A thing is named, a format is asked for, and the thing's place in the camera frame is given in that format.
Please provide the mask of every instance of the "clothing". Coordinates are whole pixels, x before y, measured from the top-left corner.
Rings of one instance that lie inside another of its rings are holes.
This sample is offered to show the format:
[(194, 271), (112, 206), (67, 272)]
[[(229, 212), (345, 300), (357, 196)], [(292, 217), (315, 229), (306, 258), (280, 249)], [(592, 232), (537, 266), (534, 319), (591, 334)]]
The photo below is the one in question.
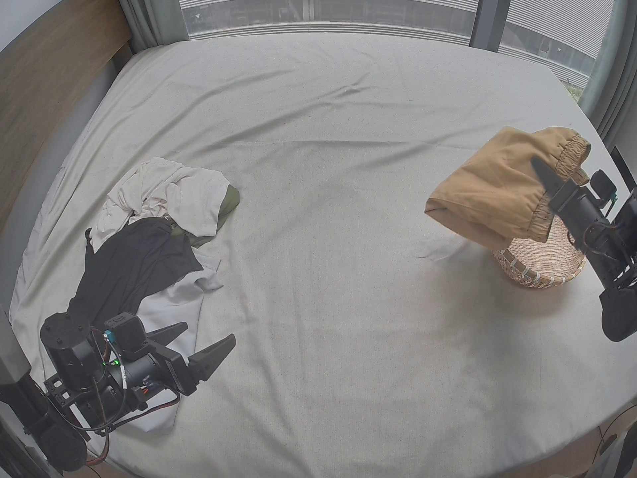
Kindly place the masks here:
[(131, 169), (108, 193), (91, 229), (93, 250), (127, 222), (147, 217), (169, 215), (193, 235), (213, 236), (229, 184), (219, 171), (153, 157)]
[[(194, 250), (195, 258), (201, 263), (203, 269), (193, 271), (185, 275), (177, 283), (147, 296), (139, 303), (137, 316), (144, 324), (146, 332), (158, 330), (170, 324), (186, 322), (188, 329), (174, 339), (168, 347), (181, 353), (186, 363), (188, 356), (194, 354), (197, 342), (197, 326), (199, 313), (203, 303), (204, 291), (213, 291), (223, 286), (221, 278), (217, 274), (219, 259), (213, 259), (199, 250)], [(212, 344), (207, 340), (203, 346)], [(175, 397), (171, 391), (163, 391), (156, 394), (148, 401), (149, 407), (169, 402)], [(166, 433), (170, 431), (175, 422), (177, 405), (165, 407), (143, 418), (131, 421), (131, 426), (136, 426), (144, 432), (158, 431)]]
[(94, 252), (87, 238), (84, 275), (68, 311), (91, 325), (122, 312), (136, 314), (146, 296), (169, 287), (187, 273), (201, 271), (186, 235), (171, 236), (163, 218), (145, 218), (125, 226)]
[(528, 133), (502, 129), (434, 190), (425, 214), (490, 249), (514, 238), (546, 242), (553, 222), (549, 196), (531, 166), (537, 155), (562, 179), (588, 182), (580, 168), (591, 144), (572, 129)]
[[(239, 205), (239, 192), (237, 191), (237, 188), (235, 188), (234, 186), (228, 186), (228, 189), (226, 191), (226, 196), (224, 197), (224, 201), (221, 203), (221, 206), (219, 207), (219, 216), (217, 218), (217, 232), (219, 232), (219, 228), (223, 227), (224, 223), (228, 219), (228, 216), (230, 216), (230, 212), (234, 211), (238, 205)], [(172, 229), (170, 235), (186, 234), (188, 236), (188, 239), (190, 239), (190, 246), (192, 246), (193, 248), (199, 248), (205, 243), (212, 241), (212, 237), (214, 237), (214, 236), (197, 237), (196, 235), (191, 234), (190, 232), (187, 232), (186, 230), (181, 228), (177, 223), (173, 221), (172, 218), (168, 217), (168, 221), (170, 222), (170, 227)]]

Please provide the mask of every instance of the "woven basket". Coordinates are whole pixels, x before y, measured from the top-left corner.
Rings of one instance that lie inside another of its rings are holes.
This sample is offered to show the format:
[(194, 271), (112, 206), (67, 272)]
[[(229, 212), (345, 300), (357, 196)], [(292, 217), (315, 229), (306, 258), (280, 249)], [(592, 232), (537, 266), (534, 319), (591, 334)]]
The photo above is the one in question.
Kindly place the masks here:
[(584, 254), (569, 243), (566, 227), (557, 216), (546, 243), (514, 239), (506, 250), (491, 252), (512, 280), (534, 289), (564, 285), (586, 264)]

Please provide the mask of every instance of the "mattress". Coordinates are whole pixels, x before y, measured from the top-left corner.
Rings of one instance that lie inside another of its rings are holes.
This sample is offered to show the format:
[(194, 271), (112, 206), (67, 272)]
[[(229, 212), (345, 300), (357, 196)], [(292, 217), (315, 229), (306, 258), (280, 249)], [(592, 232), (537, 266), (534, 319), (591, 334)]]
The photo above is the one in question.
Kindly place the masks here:
[(546, 290), (423, 214), (502, 127), (576, 129), (627, 189), (548, 68), (412, 38), (215, 38), (135, 55), (73, 147), (23, 257), (10, 315), (38, 331), (84, 271), (84, 230), (151, 156), (220, 170), (241, 203), (202, 251), (224, 287), (197, 349), (236, 347), (168, 435), (121, 427), (145, 477), (478, 477), (542, 458), (637, 393), (637, 337), (600, 326), (590, 266)]

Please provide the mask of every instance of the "floor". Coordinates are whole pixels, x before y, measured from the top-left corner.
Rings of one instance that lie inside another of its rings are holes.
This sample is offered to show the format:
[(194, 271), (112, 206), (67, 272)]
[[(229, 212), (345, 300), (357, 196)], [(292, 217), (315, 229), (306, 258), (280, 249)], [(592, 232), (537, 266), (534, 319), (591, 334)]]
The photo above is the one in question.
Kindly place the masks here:
[[(632, 403), (626, 404), (618, 411), (618, 413), (632, 405)], [(600, 444), (601, 434), (606, 431), (617, 414), (613, 415), (605, 423), (602, 423), (599, 427), (595, 427), (588, 434), (585, 434), (577, 441), (572, 442), (562, 451), (554, 454), (553, 456), (528, 465), (520, 470), (501, 474), (497, 476), (497, 478), (549, 478), (553, 475), (572, 478), (585, 472), (585, 470), (591, 466), (593, 455)], [(608, 438), (611, 434), (617, 434), (635, 421), (637, 421), (637, 407), (621, 415), (616, 422), (613, 423), (612, 427), (606, 434), (606, 437)], [(130, 477), (130, 475), (121, 473), (108, 464), (100, 464), (94, 469), (97, 473), (99, 473), (101, 478)], [(73, 478), (95, 478), (96, 474), (84, 467), (75, 473), (64, 473), (64, 476)], [(637, 466), (633, 467), (627, 475), (627, 478), (637, 478)]]

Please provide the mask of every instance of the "green curtain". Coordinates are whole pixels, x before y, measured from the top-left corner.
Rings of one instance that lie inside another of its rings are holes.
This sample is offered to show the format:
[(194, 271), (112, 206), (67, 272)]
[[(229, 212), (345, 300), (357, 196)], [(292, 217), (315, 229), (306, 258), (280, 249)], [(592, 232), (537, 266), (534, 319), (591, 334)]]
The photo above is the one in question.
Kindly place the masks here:
[(119, 1), (131, 27), (133, 53), (160, 44), (188, 40), (179, 0)]
[(608, 30), (579, 105), (611, 150), (637, 105), (637, 0), (615, 0)]

